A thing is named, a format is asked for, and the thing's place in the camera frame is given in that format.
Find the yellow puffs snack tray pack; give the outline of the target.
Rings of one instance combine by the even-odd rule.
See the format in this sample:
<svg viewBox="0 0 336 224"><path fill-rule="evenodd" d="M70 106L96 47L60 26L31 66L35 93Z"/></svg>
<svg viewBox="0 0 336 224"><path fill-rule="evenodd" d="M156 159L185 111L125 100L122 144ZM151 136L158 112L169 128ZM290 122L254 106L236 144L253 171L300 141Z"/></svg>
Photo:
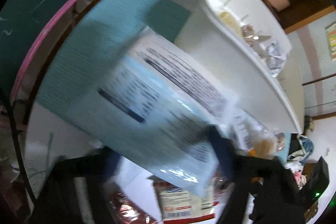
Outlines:
<svg viewBox="0 0 336 224"><path fill-rule="evenodd" d="M290 134L273 133L240 109L232 118L230 139L241 153L262 159L277 156L285 162L289 153Z"/></svg>

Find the large clear blue-white snack bag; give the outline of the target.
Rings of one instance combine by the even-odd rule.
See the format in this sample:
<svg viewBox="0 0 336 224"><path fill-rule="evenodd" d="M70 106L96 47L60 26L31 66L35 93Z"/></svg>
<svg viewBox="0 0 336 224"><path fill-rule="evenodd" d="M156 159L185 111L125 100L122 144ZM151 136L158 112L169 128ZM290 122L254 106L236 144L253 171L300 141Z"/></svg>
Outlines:
<svg viewBox="0 0 336 224"><path fill-rule="evenodd" d="M227 129L235 103L191 56L148 31L66 116L154 176L204 196L218 164L209 127Z"/></svg>

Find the white red-edged snack bag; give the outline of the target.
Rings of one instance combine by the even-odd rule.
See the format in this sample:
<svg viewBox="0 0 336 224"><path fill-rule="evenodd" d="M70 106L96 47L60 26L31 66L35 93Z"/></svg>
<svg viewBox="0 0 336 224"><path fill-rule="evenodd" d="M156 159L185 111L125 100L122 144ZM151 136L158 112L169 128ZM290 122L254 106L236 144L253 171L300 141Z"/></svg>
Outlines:
<svg viewBox="0 0 336 224"><path fill-rule="evenodd" d="M153 182L163 223L198 223L215 218L215 183L213 178L204 198L165 181Z"/></svg>

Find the white silver packet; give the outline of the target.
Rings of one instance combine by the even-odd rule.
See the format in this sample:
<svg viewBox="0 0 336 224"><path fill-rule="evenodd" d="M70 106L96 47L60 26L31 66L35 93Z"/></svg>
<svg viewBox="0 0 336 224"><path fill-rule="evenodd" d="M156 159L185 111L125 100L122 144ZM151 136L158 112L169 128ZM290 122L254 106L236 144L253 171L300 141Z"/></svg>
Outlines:
<svg viewBox="0 0 336 224"><path fill-rule="evenodd" d="M265 60L272 77L277 77L285 66L287 56L280 42L273 36L259 36L260 57Z"/></svg>

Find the dark dried fruit packet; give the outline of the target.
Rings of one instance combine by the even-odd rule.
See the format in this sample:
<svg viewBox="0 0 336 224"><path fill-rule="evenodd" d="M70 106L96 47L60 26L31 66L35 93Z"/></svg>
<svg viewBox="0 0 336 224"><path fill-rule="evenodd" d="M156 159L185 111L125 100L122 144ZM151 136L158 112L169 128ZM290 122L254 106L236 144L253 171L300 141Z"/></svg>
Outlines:
<svg viewBox="0 0 336 224"><path fill-rule="evenodd" d="M259 37L255 34L255 31L250 24L243 25L241 27L242 35L244 41L250 46L253 47L254 43L258 41Z"/></svg>

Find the yellow crackers clear packet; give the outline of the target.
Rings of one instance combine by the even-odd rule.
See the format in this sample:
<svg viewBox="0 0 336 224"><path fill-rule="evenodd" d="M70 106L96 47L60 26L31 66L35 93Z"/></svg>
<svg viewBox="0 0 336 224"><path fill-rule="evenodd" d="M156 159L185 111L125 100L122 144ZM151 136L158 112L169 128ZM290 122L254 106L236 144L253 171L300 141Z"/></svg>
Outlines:
<svg viewBox="0 0 336 224"><path fill-rule="evenodd" d="M243 37L242 27L240 23L235 19L235 17L229 11L223 11L219 14L219 18L224 24L229 26L238 36Z"/></svg>

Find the dark red sachet packet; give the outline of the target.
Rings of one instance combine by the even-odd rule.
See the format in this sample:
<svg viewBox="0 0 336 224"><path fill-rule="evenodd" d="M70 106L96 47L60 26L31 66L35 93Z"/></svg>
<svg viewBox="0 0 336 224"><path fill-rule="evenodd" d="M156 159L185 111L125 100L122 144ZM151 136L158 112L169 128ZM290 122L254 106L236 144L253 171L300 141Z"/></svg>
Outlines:
<svg viewBox="0 0 336 224"><path fill-rule="evenodd" d="M116 223L123 224L152 224L158 223L133 203L122 191L115 191L108 197L112 208L113 219Z"/></svg>

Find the white plastic storage bin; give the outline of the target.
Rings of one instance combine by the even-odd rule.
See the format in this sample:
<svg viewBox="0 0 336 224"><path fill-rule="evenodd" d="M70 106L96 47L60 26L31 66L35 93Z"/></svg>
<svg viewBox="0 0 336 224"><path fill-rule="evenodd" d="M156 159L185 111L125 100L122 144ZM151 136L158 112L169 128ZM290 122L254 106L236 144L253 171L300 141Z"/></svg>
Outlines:
<svg viewBox="0 0 336 224"><path fill-rule="evenodd" d="M274 38L286 55L284 69L272 76L259 55L219 18L228 11L249 24L255 40ZM302 75L291 43L262 0L199 0L175 45L210 71L238 97L238 106L272 132L302 133Z"/></svg>

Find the teal table runner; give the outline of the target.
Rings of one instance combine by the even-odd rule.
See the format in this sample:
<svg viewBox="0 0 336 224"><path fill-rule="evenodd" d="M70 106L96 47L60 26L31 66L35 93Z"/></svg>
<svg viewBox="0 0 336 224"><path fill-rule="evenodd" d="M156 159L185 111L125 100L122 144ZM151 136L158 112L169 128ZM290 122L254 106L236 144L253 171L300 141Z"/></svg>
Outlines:
<svg viewBox="0 0 336 224"><path fill-rule="evenodd" d="M77 24L43 79L37 102L61 118L145 27L173 42L191 12L171 0L102 0Z"/></svg>

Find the colourful wall poster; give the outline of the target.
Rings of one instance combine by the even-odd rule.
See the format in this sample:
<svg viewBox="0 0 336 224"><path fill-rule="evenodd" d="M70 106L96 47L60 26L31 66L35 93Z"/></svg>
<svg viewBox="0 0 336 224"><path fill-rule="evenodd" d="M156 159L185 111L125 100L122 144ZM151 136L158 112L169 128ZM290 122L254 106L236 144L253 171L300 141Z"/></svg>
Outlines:
<svg viewBox="0 0 336 224"><path fill-rule="evenodd" d="M331 59L336 59L336 22L325 28L327 43Z"/></svg>

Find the green chalkboard pink frame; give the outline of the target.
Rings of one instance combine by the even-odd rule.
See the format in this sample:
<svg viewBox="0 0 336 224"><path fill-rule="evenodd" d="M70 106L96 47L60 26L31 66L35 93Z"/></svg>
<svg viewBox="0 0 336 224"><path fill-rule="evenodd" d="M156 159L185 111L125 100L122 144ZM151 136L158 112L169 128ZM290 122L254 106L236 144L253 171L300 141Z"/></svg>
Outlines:
<svg viewBox="0 0 336 224"><path fill-rule="evenodd" d="M14 100L41 42L77 0L7 0L1 9L1 105Z"/></svg>

